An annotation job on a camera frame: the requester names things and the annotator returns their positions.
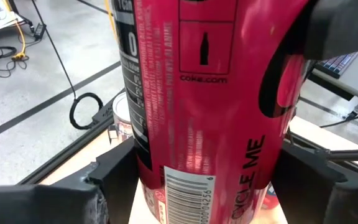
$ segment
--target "black floor stripe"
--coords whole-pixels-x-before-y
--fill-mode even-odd
[[[304,98],[304,97],[300,97],[300,100],[303,101],[303,102],[305,102],[305,103],[307,103],[307,104],[309,104],[309,105],[311,105],[311,106],[314,106],[315,108],[321,109],[321,110],[323,110],[323,111],[325,111],[325,112],[327,112],[327,113],[330,113],[330,114],[332,114],[332,115],[341,117],[341,115],[340,115],[339,113],[337,113],[337,112],[335,112],[335,111],[333,111],[333,110],[331,110],[331,109],[329,109],[329,108],[327,108],[327,107],[325,107],[325,106],[321,106],[321,105],[319,105],[318,103],[315,103],[315,102],[313,102],[313,101],[311,101],[311,100],[308,100],[308,99],[306,99],[306,98]],[[350,121],[350,122],[351,122],[352,124],[358,126],[358,121]]]
[[[97,80],[98,78],[102,77],[103,75],[107,74],[108,72],[114,70],[115,68],[117,68],[118,66],[120,66],[121,63],[120,62],[116,62],[112,65],[110,65],[109,67],[103,69],[102,71],[92,75],[91,77],[87,78],[86,80],[83,80],[81,82],[79,82],[78,84],[74,85],[74,89],[75,90],[79,90],[80,88],[86,86],[87,84]],[[47,108],[48,106],[56,103],[57,101],[63,99],[64,97],[72,94],[73,91],[71,90],[71,88],[66,89],[65,91],[57,94],[56,96],[48,99],[47,101],[44,101],[43,103],[29,109],[28,111],[20,114],[19,116],[11,119],[10,121],[0,125],[0,134],[3,133],[4,131],[8,130],[9,128],[19,124],[20,122],[24,121],[27,118],[30,118],[31,116],[33,116],[34,114],[42,111],[43,109]]]
[[[101,9],[101,8],[99,8],[98,6],[92,5],[92,4],[89,3],[89,2],[86,2],[86,1],[84,1],[84,0],[77,0],[77,1],[79,1],[80,3],[86,4],[86,5],[89,6],[89,7],[94,8],[94,9],[96,9],[96,10],[99,11],[99,12],[103,12],[103,13],[109,14],[106,10]]]

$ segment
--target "barcode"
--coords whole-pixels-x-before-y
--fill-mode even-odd
[[[215,176],[164,171],[168,224],[209,224]]]

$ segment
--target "can label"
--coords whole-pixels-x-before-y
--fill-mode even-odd
[[[282,41],[308,0],[112,1],[153,214],[162,223],[250,222],[303,82],[305,60]],[[180,188],[187,200],[175,198]]]

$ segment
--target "gray floor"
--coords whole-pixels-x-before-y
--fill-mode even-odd
[[[102,1],[88,2],[104,8]],[[16,0],[16,4],[23,16],[35,24],[39,22],[29,0]],[[46,0],[37,4],[73,84],[119,60],[106,14],[76,0]],[[0,45],[20,48],[17,32],[1,34]],[[0,125],[69,88],[47,38],[28,48],[27,55],[30,57],[27,70],[17,68],[12,77],[0,78]],[[5,63],[0,60],[0,68]],[[78,90],[78,95],[90,91],[107,102],[123,85],[119,67]],[[299,102],[298,116],[318,125],[342,120],[341,115],[348,114],[354,104],[309,81],[301,95],[336,112],[332,115]],[[0,185],[17,183],[84,133],[73,128],[68,120],[72,100],[73,96],[68,95],[0,134]],[[96,109],[96,102],[82,101],[76,114],[79,123],[89,123]],[[358,144],[358,125],[348,123],[328,129]]]

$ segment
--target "yellow cable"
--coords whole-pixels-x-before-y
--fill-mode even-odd
[[[11,11],[12,11],[11,7],[8,5],[6,0],[3,0],[3,2],[4,2],[4,5],[6,7],[7,13],[11,17],[11,19],[15,21],[15,25],[17,27],[17,30],[19,30],[20,36],[22,37],[22,41],[23,41],[22,51],[19,52],[18,54],[16,54],[15,56],[13,56],[13,58],[14,59],[22,59],[22,58],[25,57],[25,39],[24,39],[24,35],[23,35],[22,29],[21,29],[19,23],[17,22],[17,19],[11,14]]]
[[[109,0],[104,0],[104,5],[106,6],[107,13],[109,14],[110,26],[111,26],[112,32],[114,33],[114,39],[117,41],[117,32],[116,32],[116,27],[114,25],[113,18],[111,16]]]

